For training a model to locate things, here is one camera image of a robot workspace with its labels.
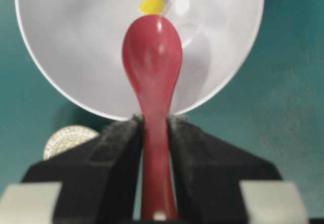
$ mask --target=red plastic spoon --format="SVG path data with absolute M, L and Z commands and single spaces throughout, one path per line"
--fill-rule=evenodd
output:
M 181 62 L 179 35 L 166 18 L 148 15 L 131 24 L 123 63 L 145 118 L 142 219 L 177 219 L 166 117 Z

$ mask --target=white bowl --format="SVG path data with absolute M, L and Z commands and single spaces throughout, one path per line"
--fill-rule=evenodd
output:
M 264 0 L 168 0 L 183 64 L 171 112 L 215 95 L 247 57 Z M 124 120 L 140 108 L 123 69 L 128 26 L 141 0 L 15 0 L 20 31 L 35 64 L 65 97 L 97 115 Z

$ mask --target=bowl rim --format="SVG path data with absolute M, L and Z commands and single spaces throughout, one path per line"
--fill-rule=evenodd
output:
M 108 114 L 108 113 L 104 113 L 104 112 L 98 111 L 96 109 L 93 109 L 93 108 L 81 103 L 80 101 L 78 101 L 77 99 L 75 99 L 74 97 L 69 95 L 59 85 L 57 85 L 54 82 L 54 80 L 52 80 L 49 77 L 49 75 L 45 72 L 45 70 L 43 69 L 43 67 L 41 66 L 39 61 L 37 60 L 33 50 L 31 49 L 31 46 L 29 45 L 27 36 L 25 34 L 24 26 L 22 24 L 22 19 L 21 19 L 21 15 L 20 15 L 19 0 L 15 0 L 15 9 L 16 9 L 16 17 L 17 17 L 19 30 L 20 30 L 21 36 L 23 38 L 23 41 L 25 43 L 25 46 L 27 47 L 27 50 L 28 50 L 30 56 L 32 57 L 35 65 L 37 66 L 37 68 L 41 71 L 42 75 L 50 82 L 50 84 L 58 92 L 60 92 L 64 97 L 66 97 L 71 102 L 75 103 L 79 107 L 81 107 L 81 108 L 83 108 L 83 109 L 85 109 L 85 110 L 87 110 L 87 111 L 89 111 L 89 112 L 91 112 L 93 114 L 99 115 L 99 116 L 104 117 L 104 118 L 113 119 L 113 120 L 128 120 L 129 119 L 127 117 L 121 117 L 121 116 L 117 116 L 117 115 L 113 115 L 113 114 Z M 257 15 L 257 20 L 256 20 L 256 23 L 255 23 L 253 32 L 252 32 L 252 36 L 250 37 L 250 40 L 247 43 L 248 44 L 248 49 L 246 50 L 246 53 L 244 54 L 244 56 L 242 56 L 242 59 L 241 59 L 240 63 L 238 63 L 236 65 L 236 67 L 234 67 L 232 69 L 232 71 L 227 75 L 227 77 L 217 87 L 215 87 L 210 93 L 208 93 L 205 97 L 198 100 L 196 103 L 192 104 L 191 106 L 189 106 L 189 107 L 187 107 L 187 108 L 185 108 L 183 110 L 175 112 L 174 113 L 175 115 L 187 113 L 187 112 L 197 108 L 198 106 L 202 105 L 203 103 L 205 103 L 206 101 L 211 99 L 213 96 L 215 96 L 221 89 L 223 89 L 225 87 L 225 85 L 227 85 L 229 83 L 229 81 L 231 81 L 231 79 L 236 75 L 236 73 L 238 72 L 238 70 L 240 69 L 242 64 L 245 62 L 246 58 L 248 57 L 249 53 L 251 52 L 251 49 L 252 49 L 253 44 L 254 44 L 254 42 L 255 42 L 255 40 L 257 38 L 259 29 L 260 29 L 260 26 L 261 26 L 263 11 L 264 11 L 264 0 L 260 0 L 260 5 L 259 5 L 259 9 L 258 9 L 259 14 Z

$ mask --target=yellow cube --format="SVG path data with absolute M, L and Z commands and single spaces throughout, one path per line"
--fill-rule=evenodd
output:
M 146 15 L 159 14 L 165 5 L 163 0 L 143 0 L 139 9 Z

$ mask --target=red spoon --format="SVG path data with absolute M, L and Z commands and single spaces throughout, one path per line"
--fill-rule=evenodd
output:
M 123 63 L 145 118 L 142 219 L 177 219 L 166 117 L 182 62 L 179 35 L 164 17 L 135 20 L 123 43 Z

